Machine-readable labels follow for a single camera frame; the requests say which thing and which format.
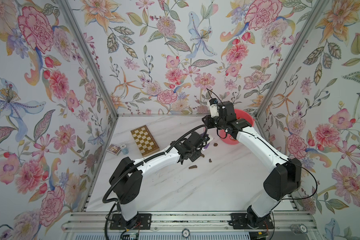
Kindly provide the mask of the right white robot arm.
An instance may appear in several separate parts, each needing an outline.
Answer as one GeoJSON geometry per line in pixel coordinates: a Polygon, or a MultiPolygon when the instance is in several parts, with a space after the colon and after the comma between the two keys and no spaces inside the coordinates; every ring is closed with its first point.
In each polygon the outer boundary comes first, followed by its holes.
{"type": "Polygon", "coordinates": [[[211,114],[203,118],[208,128],[222,130],[228,137],[245,145],[269,172],[261,195],[247,209],[252,219],[265,218],[286,195],[301,186],[302,164],[265,141],[255,130],[253,117],[244,111],[235,110],[233,103],[211,99],[208,107],[211,114]]]}

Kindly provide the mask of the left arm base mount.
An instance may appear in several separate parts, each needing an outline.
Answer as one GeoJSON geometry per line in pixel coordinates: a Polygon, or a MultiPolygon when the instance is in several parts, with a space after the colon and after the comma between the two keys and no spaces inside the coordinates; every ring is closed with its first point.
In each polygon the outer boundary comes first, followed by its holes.
{"type": "Polygon", "coordinates": [[[137,214],[131,220],[126,221],[121,214],[113,214],[110,220],[110,230],[150,230],[152,214],[137,214]]]}

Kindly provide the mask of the purple trowel pink handle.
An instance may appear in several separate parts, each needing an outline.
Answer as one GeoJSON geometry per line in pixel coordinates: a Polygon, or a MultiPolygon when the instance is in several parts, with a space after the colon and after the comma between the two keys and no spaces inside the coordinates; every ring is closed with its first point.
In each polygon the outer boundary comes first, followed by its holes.
{"type": "Polygon", "coordinates": [[[209,147],[210,143],[211,143],[213,140],[214,140],[213,137],[207,136],[207,137],[206,137],[206,141],[205,141],[205,143],[204,143],[204,145],[203,145],[202,150],[205,151],[205,150],[209,147]]]}

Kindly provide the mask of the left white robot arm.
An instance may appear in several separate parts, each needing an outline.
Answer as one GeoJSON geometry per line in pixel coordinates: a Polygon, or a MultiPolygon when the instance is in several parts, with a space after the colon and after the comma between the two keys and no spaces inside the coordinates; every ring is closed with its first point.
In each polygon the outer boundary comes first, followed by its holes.
{"type": "Polygon", "coordinates": [[[103,197],[103,203],[114,202],[122,220],[135,223],[138,210],[135,199],[140,193],[144,177],[173,164],[186,160],[194,162],[214,138],[207,133],[192,132],[179,138],[164,150],[142,159],[122,159],[110,177],[110,188],[103,197]]]}

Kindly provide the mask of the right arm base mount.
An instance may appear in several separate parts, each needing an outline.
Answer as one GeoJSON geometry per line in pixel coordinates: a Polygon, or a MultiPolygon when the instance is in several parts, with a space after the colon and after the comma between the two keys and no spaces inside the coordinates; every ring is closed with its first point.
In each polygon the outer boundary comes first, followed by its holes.
{"type": "Polygon", "coordinates": [[[259,218],[252,213],[249,216],[247,213],[232,213],[230,217],[228,223],[234,230],[273,230],[275,228],[271,214],[259,218]]]}

